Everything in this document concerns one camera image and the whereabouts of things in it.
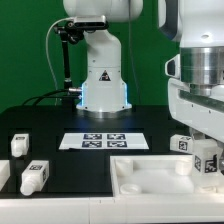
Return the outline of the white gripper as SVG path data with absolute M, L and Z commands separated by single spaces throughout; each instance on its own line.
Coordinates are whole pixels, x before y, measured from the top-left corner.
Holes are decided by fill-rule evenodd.
M 222 91 L 223 87 L 217 86 L 212 89 L 211 98 L 197 96 L 191 94 L 188 86 L 180 80 L 170 78 L 168 81 L 168 105 L 172 118 L 217 140 L 217 173 L 224 170 L 224 102 L 216 99 Z

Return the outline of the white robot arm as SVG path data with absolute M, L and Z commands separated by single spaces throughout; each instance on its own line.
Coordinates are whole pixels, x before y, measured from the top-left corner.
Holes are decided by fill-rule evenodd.
M 88 45 L 81 109 L 107 113 L 126 109 L 121 44 L 110 22 L 139 17 L 143 0 L 63 0 L 75 30 Z M 179 43 L 166 62 L 172 118 L 223 144 L 220 158 L 205 165 L 224 170 L 224 0 L 158 0 L 159 30 Z

